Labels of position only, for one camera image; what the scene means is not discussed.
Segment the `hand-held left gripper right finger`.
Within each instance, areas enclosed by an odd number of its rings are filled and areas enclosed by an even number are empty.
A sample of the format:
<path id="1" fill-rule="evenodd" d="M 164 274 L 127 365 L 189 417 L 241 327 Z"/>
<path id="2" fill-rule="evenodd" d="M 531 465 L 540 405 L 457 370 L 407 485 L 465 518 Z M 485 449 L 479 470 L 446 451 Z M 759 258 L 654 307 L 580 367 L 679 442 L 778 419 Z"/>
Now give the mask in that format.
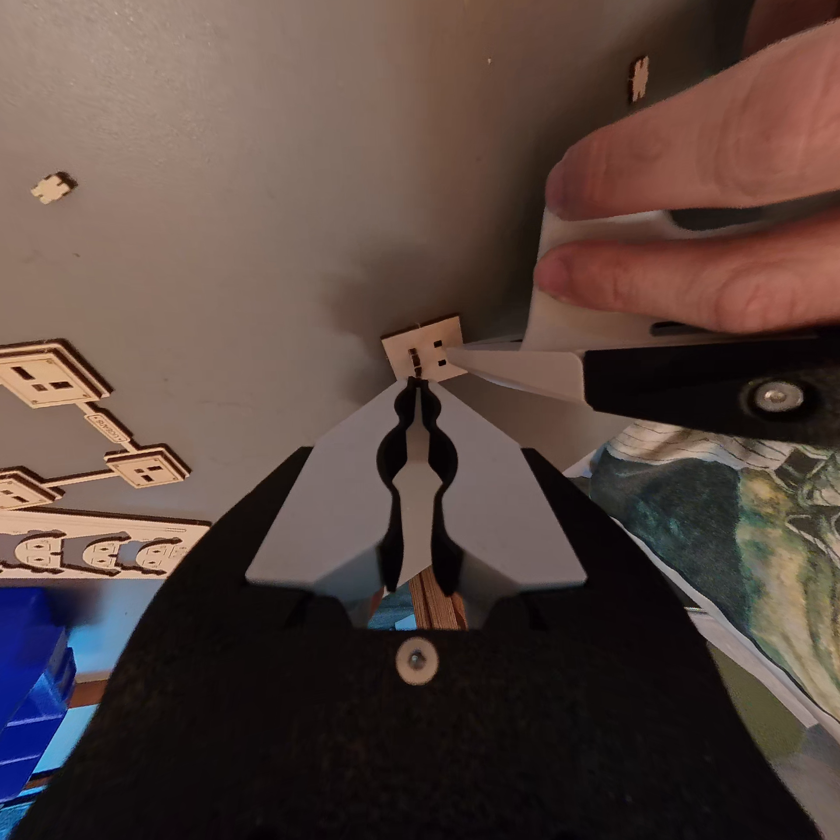
<path id="1" fill-rule="evenodd" d="M 420 384 L 434 497 L 432 566 L 469 627 L 502 600 L 583 585 L 586 572 L 522 448 L 437 383 Z"/>

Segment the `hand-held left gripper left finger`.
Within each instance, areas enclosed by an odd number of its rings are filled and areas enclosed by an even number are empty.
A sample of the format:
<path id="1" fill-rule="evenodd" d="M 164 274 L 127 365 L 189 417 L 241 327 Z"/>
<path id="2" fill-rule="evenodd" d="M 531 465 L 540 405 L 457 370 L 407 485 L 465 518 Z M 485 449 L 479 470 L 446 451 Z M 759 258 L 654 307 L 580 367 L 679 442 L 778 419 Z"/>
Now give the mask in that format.
<path id="1" fill-rule="evenodd" d="M 366 627 L 374 595 L 393 591 L 403 566 L 400 493 L 415 416 L 411 377 L 321 436 L 281 505 L 246 580 L 338 600 Z"/>

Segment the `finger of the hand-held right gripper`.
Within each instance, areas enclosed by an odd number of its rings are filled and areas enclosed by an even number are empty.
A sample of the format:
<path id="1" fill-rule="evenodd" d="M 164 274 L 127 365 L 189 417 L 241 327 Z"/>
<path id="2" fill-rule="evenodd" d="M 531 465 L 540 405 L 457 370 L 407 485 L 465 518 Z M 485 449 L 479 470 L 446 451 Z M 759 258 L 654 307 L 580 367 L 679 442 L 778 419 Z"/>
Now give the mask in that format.
<path id="1" fill-rule="evenodd" d="M 520 348 L 453 348 L 453 365 L 511 389 L 584 389 L 575 353 Z"/>
<path id="2" fill-rule="evenodd" d="M 567 403 L 585 403 L 582 375 L 561 370 L 529 369 L 520 372 L 483 373 L 482 378 L 509 389 L 546 396 Z"/>

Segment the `small square wooden plate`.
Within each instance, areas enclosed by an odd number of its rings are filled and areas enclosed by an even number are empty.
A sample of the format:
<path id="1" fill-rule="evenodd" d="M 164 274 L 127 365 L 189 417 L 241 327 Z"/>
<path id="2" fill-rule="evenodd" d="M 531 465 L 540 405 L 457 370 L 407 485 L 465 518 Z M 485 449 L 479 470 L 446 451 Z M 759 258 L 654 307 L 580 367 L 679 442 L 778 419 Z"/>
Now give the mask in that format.
<path id="1" fill-rule="evenodd" d="M 384 336 L 386 358 L 397 379 L 413 377 L 409 349 L 416 348 L 423 365 L 423 379 L 444 382 L 465 375 L 466 370 L 448 360 L 449 349 L 463 344 L 459 316 L 447 316 Z"/>

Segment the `grey desk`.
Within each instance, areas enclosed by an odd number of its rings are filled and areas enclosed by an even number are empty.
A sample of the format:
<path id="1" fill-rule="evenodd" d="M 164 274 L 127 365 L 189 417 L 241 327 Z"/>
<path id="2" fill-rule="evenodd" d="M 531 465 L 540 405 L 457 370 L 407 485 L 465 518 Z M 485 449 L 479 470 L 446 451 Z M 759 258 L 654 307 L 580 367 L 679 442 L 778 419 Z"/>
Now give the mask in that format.
<path id="1" fill-rule="evenodd" d="M 69 341 L 192 471 L 35 509 L 213 518 L 391 377 L 379 332 L 518 326 L 551 143 L 636 53 L 656 98 L 704 75 L 715 4 L 2 2 L 2 345 Z M 118 448 L 2 387 L 2 468 Z"/>

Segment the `person's right hand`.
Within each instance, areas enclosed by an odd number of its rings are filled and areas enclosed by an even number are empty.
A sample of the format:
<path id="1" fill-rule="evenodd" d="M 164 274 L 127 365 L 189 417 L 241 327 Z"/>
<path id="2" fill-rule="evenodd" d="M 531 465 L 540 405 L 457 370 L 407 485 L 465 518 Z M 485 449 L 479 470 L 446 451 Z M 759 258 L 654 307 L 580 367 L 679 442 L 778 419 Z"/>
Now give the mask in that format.
<path id="1" fill-rule="evenodd" d="M 567 221 L 755 208 L 839 187 L 838 2 L 757 2 L 736 65 L 594 131 L 545 188 Z M 837 325 L 838 208 L 740 237 L 553 248 L 535 286 L 572 306 L 720 333 Z"/>

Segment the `plywood board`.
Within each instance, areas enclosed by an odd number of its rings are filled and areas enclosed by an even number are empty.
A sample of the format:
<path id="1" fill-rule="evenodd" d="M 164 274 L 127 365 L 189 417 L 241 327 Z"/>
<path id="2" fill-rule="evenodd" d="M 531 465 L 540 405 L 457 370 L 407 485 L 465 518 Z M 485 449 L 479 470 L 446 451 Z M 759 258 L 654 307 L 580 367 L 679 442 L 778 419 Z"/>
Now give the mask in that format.
<path id="1" fill-rule="evenodd" d="M 446 595 L 431 566 L 408 581 L 416 628 L 419 631 L 465 631 L 466 613 L 460 596 Z"/>

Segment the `person's printed shirt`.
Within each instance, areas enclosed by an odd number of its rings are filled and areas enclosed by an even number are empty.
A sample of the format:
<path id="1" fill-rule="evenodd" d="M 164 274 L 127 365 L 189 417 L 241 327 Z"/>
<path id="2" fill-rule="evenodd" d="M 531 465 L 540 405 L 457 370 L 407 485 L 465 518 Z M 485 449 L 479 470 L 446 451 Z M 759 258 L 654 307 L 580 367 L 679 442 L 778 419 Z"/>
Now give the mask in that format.
<path id="1" fill-rule="evenodd" d="M 567 476 L 838 738 L 838 448 L 636 421 Z"/>

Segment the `wooden arch cutout sheet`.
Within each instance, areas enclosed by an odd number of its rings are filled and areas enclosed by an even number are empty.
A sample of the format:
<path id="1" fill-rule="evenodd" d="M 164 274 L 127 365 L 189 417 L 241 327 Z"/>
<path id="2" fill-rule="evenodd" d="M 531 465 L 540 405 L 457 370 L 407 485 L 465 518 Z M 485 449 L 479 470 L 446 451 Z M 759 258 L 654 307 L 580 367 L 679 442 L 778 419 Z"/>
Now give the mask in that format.
<path id="1" fill-rule="evenodd" d="M 89 511 L 2 511 L 2 585 L 163 581 L 210 527 Z"/>

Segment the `blue storage crate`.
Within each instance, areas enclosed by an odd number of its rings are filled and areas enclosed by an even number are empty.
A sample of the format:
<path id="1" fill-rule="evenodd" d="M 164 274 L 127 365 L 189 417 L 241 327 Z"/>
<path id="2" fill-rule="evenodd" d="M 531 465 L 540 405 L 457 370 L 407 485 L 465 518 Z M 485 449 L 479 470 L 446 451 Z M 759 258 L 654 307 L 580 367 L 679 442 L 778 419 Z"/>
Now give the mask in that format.
<path id="1" fill-rule="evenodd" d="M 1 803 L 25 787 L 56 735 L 74 690 L 67 630 L 46 592 L 1 590 Z"/>

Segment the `wooden four-square frame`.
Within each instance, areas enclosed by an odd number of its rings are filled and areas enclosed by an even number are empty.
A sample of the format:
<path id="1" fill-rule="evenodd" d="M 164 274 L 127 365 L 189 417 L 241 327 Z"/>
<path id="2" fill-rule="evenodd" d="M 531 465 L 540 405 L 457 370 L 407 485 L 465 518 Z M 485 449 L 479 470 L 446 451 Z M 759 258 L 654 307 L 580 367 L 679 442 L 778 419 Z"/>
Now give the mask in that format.
<path id="1" fill-rule="evenodd" d="M 101 402 L 112 394 L 110 383 L 65 339 L 7 343 L 1 347 L 2 387 L 35 410 L 74 406 L 89 426 L 117 450 L 106 453 L 104 467 L 67 476 L 44 478 L 24 466 L 1 470 L 1 510 L 17 511 L 52 505 L 66 488 L 121 478 L 134 489 L 164 487 L 192 473 L 168 445 L 139 444 L 133 433 Z"/>

